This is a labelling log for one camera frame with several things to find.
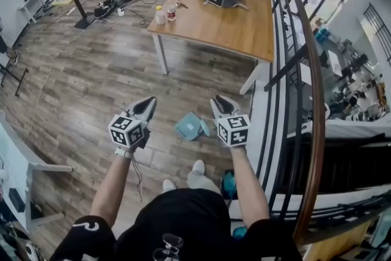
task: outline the bottle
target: bottle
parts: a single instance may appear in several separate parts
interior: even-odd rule
[[[161,6],[156,6],[156,24],[163,25],[166,23],[166,14],[161,10]]]
[[[175,15],[175,3],[174,0],[169,0],[167,5],[167,19],[169,21],[175,21],[177,16]]]

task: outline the sneaker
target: sneaker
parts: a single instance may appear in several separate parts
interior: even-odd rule
[[[163,192],[176,189],[175,184],[170,180],[163,181]]]
[[[197,160],[193,165],[193,171],[198,172],[200,175],[204,175],[205,163],[202,160]]]

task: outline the wooden handrail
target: wooden handrail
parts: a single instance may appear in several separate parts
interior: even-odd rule
[[[312,210],[315,206],[318,194],[324,154],[324,94],[323,81],[320,69],[320,60],[317,53],[315,38],[311,29],[310,21],[301,0],[294,0],[298,9],[298,15],[302,23],[305,42],[308,48],[312,80],[313,98],[313,132],[311,140],[311,162],[307,178],[307,186],[302,197],[300,211],[293,238],[300,243],[307,231]]]

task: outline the wooden floor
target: wooden floor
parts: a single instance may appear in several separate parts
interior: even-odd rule
[[[86,11],[103,0],[81,0]],[[130,4],[137,13],[151,20],[156,4]],[[137,177],[130,169],[115,233],[132,225],[139,210],[161,192],[165,178],[178,187],[186,186],[186,176],[197,159],[206,163],[206,174],[216,183],[232,168],[230,155],[216,137],[201,137],[194,142],[181,140],[174,125],[189,111],[207,120],[212,113],[209,99],[216,94],[238,101],[249,110],[250,94],[238,92],[254,68],[251,59],[215,48],[164,40],[170,73],[161,74],[152,37],[140,18],[126,10],[116,23],[97,21],[80,38],[73,25],[79,20],[70,7],[53,8],[51,16],[28,27],[19,41],[20,63],[14,69],[29,73],[14,96],[16,82],[7,78],[0,89],[0,109],[7,120],[30,132],[27,144],[50,163],[74,167],[71,174],[35,174],[33,197],[44,213],[63,211],[65,218],[39,227],[34,242],[49,257],[76,218],[88,214],[92,199],[113,159],[107,125],[114,114],[141,97],[156,96],[158,106],[150,123],[150,140],[136,159],[143,171],[143,202],[136,191]],[[114,21],[117,14],[109,19]],[[43,88],[32,126],[34,109]]]

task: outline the wrist strap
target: wrist strap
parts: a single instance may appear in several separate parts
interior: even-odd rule
[[[124,158],[133,159],[133,153],[123,150],[120,147],[115,150],[115,154]]]

